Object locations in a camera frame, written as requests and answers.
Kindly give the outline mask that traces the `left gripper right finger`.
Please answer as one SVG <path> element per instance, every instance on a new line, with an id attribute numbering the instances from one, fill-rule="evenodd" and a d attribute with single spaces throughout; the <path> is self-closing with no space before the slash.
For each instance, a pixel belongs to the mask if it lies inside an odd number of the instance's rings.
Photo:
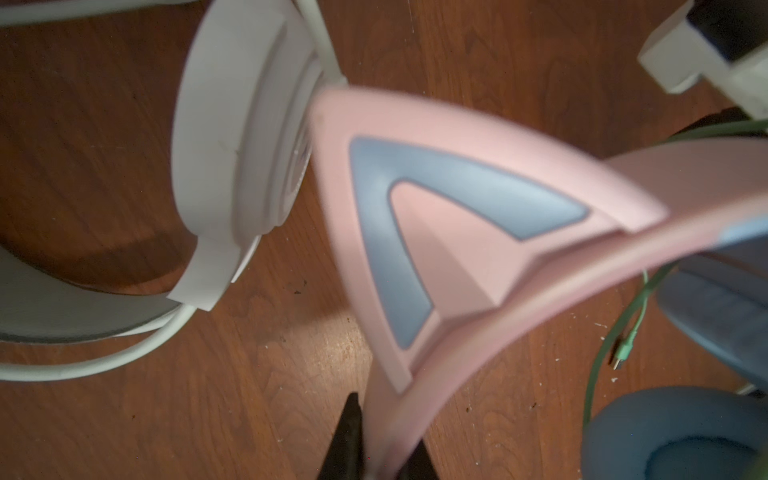
<path id="1" fill-rule="evenodd" d="M 396 477 L 397 480 L 439 480 L 425 442 L 420 441 Z"/>

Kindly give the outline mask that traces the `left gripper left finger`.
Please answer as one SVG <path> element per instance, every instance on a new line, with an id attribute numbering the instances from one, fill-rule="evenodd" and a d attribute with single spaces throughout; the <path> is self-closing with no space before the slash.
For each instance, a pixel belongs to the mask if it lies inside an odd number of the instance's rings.
<path id="1" fill-rule="evenodd" d="M 363 416 L 359 394 L 348 395 L 318 480 L 360 480 L 363 476 Z"/>

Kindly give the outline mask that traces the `pink blue cat-ear headphones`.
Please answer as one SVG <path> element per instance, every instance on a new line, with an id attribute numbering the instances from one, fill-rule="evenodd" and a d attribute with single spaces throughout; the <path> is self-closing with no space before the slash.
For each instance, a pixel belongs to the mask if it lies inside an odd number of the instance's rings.
<path id="1" fill-rule="evenodd" d="M 363 475 L 393 479 L 477 370 L 648 269 L 767 231 L 767 142 L 600 161 L 456 105 L 329 88 L 307 114 L 328 234 L 373 353 Z"/>

